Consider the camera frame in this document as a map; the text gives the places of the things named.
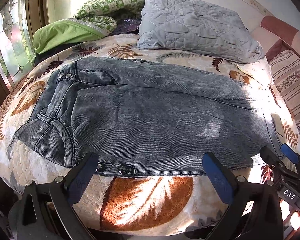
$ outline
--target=quilted bedspread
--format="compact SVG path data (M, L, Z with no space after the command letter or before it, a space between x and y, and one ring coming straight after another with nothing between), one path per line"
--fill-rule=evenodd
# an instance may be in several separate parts
M272 99L272 117L279 139L300 154L298 129L280 93L274 85L269 85L271 69L265 58L239 65L183 50L138 50L138 39L138 35L121 34L81 43L37 65L14 88L0 111L0 177L10 187L22 193L29 180L47 183L69 171L14 140L14 133L29 119L51 73L64 64L91 55L188 66L266 90ZM235 175L257 183L269 179L270 173L264 165L234 171ZM226 208L206 176L132 179L94 175L80 202L74 205L87 227L143 236L173 235L210 226Z

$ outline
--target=black clamp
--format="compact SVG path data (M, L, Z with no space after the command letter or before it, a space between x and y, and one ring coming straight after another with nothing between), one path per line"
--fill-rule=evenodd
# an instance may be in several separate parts
M206 240L300 240L300 227L294 231L284 225L280 198L293 211L300 211L300 156L283 144L281 151L295 164L297 173L288 170L284 163L267 147L260 157L272 169L274 181L265 184L250 183L223 166L213 153L206 153L202 165L221 201L228 209ZM247 202L254 201L252 210L242 217Z
M10 225L19 240L92 240L90 231L78 218L72 205L78 203L87 188L98 163L92 153L72 168L68 174L58 176L51 183L36 184L30 181L9 214ZM57 221L47 202L52 202Z

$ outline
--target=window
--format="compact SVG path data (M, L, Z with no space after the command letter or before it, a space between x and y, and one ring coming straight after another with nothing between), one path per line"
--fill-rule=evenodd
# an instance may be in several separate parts
M25 0L9 0L0 12L0 73L10 91L32 70L33 57Z

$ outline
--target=green patterned blanket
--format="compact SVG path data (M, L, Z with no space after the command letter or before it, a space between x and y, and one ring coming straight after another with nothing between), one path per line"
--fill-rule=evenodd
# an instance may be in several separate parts
M34 50L42 54L60 44L95 41L108 36L124 19L141 19L145 0L89 0L73 18L59 20L37 30Z
M141 19L144 5L145 0L89 0L74 18L97 26L107 36L117 27L118 21Z

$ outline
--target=gray denim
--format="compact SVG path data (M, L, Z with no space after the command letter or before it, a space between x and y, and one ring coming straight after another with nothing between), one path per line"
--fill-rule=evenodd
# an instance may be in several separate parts
M269 100L211 72L88 57L51 75L15 136L66 167L94 152L104 176L201 175L209 151L232 170L263 163L262 146L282 156Z

